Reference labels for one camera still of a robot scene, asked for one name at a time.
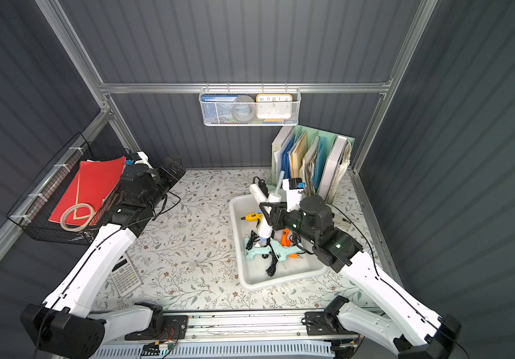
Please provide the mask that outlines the orange hot glue gun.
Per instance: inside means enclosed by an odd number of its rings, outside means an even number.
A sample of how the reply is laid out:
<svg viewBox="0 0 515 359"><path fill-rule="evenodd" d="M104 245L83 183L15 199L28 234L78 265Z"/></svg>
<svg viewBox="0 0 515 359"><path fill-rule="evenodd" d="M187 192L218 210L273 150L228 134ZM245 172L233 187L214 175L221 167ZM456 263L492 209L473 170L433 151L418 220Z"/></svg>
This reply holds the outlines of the orange hot glue gun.
<svg viewBox="0 0 515 359"><path fill-rule="evenodd" d="M279 241L284 247L293 246L293 242L290 241L290 230L284 229L282 231L281 239ZM298 254L293 254L290 257L297 258Z"/></svg>

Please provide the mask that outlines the white glue gun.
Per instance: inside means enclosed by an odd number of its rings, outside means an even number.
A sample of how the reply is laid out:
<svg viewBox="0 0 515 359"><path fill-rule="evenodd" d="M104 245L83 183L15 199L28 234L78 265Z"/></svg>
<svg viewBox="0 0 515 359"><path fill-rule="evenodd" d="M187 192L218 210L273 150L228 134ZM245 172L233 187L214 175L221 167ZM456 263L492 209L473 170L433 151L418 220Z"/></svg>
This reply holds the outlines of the white glue gun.
<svg viewBox="0 0 515 359"><path fill-rule="evenodd" d="M264 202L267 202L267 196L264 194L260 186L256 183L253 183L249 187L249 191L252 197L255 199L257 205L261 205Z"/></svg>
<svg viewBox="0 0 515 359"><path fill-rule="evenodd" d="M264 203L280 203L281 202L281 194L279 193L282 181L284 178L284 171L281 171L280 173L281 178L278 180L277 186L275 188L274 193L269 193L267 197L267 202ZM271 223L271 211L272 206L266 206L260 205L261 213L263 214L263 219L261 220L258 229L257 234L260 237L260 246L265 246L267 243L267 240L272 236L272 225Z"/></svg>

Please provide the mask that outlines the yellow hot glue gun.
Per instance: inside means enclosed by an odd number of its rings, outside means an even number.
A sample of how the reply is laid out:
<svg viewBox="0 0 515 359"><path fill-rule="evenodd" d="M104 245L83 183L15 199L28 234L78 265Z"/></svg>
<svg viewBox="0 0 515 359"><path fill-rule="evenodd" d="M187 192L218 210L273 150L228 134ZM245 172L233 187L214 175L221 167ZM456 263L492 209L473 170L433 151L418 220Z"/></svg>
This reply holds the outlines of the yellow hot glue gun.
<svg viewBox="0 0 515 359"><path fill-rule="evenodd" d="M253 212L248 215L245 215L240 218L242 221L251 221L251 222L257 222L258 224L263 219L263 214L261 212Z"/></svg>

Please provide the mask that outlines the white plastic storage box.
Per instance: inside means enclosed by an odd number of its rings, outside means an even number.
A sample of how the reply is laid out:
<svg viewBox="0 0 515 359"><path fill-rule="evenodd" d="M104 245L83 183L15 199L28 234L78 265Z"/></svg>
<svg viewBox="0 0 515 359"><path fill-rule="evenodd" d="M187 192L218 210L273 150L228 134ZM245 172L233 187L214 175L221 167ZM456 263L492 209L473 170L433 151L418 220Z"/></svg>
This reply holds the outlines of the white plastic storage box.
<svg viewBox="0 0 515 359"><path fill-rule="evenodd" d="M236 262L240 284L247 290L261 290L292 281L323 275L328 267L317 257L298 254L278 261L273 251L268 256L258 256L254 260L245 258L246 237L257 230L256 223L240 218L258 211L258 205L250 194L234 197L229 203L231 225L234 238Z"/></svg>

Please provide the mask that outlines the mint green glue gun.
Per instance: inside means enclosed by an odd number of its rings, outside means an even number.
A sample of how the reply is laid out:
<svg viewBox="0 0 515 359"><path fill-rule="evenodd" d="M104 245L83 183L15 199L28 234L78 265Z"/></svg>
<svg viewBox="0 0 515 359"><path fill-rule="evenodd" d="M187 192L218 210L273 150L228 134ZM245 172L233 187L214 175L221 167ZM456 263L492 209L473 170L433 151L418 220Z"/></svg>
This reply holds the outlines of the mint green glue gun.
<svg viewBox="0 0 515 359"><path fill-rule="evenodd" d="M254 260L258 256L268 256L272 252L272 248L269 245L259 246L259 242L246 237L245 244L245 258L247 260Z"/></svg>

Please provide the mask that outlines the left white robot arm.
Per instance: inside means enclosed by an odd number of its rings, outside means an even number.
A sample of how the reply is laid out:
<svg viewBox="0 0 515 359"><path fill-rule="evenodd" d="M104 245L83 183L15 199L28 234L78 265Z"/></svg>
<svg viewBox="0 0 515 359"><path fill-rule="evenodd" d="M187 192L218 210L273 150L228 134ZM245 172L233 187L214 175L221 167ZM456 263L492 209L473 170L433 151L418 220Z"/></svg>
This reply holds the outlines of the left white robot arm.
<svg viewBox="0 0 515 359"><path fill-rule="evenodd" d="M160 305L138 302L95 314L100 287L121 270L122 257L150 221L165 208L172 187L184 176L181 161L167 158L156 168L143 152L110 161L82 161L50 216L70 232L94 239L67 277L39 305L29 304L20 321L37 352L89 358L119 337L152 340L165 331Z"/></svg>

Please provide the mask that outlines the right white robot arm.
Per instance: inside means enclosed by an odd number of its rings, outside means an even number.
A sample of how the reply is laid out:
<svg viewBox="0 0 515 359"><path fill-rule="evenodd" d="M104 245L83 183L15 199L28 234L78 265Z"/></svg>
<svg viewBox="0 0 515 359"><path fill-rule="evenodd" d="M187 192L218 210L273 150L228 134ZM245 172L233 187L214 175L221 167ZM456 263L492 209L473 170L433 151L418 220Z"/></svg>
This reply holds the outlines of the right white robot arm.
<svg viewBox="0 0 515 359"><path fill-rule="evenodd" d="M335 227L332 210L321 197L306 197L297 209L285 202L259 206L274 230L288 229L311 242L323 265L352 281L384 312L381 317L337 296L323 311L331 332L355 332L398 358L450 357L461 323L451 315L440 316L391 279L356 239Z"/></svg>

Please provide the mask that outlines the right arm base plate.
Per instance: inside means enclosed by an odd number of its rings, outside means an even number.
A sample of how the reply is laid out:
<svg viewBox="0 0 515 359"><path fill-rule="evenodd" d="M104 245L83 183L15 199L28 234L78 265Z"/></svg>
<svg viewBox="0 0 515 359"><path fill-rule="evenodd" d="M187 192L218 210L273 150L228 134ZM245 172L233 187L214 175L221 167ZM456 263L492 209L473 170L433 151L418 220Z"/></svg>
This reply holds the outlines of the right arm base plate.
<svg viewBox="0 0 515 359"><path fill-rule="evenodd" d="M336 320L328 320L323 311L305 312L301 323L305 326L308 336L358 335L357 332L346 330Z"/></svg>

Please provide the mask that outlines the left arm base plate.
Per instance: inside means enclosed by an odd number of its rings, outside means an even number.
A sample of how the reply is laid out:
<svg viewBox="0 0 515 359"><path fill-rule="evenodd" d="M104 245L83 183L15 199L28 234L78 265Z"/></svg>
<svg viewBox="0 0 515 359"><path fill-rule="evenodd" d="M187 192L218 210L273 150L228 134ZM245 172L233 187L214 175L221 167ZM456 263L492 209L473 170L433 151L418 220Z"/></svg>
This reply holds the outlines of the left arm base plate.
<svg viewBox="0 0 515 359"><path fill-rule="evenodd" d="M128 341L182 340L186 336L188 323L189 317L186 315L162 315L152 319L147 329L127 334L124 339Z"/></svg>

